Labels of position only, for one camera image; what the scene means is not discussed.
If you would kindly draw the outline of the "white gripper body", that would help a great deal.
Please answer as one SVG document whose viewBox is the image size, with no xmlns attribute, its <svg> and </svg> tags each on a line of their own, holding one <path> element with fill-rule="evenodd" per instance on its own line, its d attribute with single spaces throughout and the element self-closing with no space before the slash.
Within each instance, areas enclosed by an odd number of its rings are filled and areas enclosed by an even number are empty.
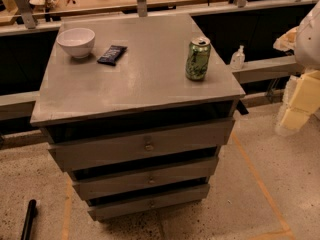
<svg viewBox="0 0 320 240">
<path fill-rule="evenodd" d="M 298 79 L 293 107 L 310 114 L 320 108 L 320 71 L 305 73 Z"/>
</svg>

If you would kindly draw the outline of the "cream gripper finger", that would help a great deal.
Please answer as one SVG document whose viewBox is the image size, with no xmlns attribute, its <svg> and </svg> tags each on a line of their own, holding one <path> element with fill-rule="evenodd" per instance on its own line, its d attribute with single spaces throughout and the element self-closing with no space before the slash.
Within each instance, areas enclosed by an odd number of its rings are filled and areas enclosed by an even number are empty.
<svg viewBox="0 0 320 240">
<path fill-rule="evenodd" d="M 282 105 L 277 115 L 275 132 L 280 136 L 289 136 L 297 133 L 308 121 L 310 116 L 304 111 L 291 109 L 289 101 L 293 97 L 298 78 L 291 76 L 285 86 Z"/>
<path fill-rule="evenodd" d="M 276 39 L 273 48 L 279 51 L 289 51 L 295 49 L 297 28 L 294 27 Z"/>
</svg>

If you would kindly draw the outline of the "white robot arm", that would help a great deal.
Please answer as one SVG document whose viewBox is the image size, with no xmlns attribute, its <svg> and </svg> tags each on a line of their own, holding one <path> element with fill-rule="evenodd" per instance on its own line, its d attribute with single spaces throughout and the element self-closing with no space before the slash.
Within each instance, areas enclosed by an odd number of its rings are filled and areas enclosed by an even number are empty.
<svg viewBox="0 0 320 240">
<path fill-rule="evenodd" d="M 320 108 L 320 1 L 297 27 L 278 38 L 273 47 L 294 51 L 300 77 L 291 77 L 277 116 L 276 132 L 281 136 L 297 133 Z"/>
</svg>

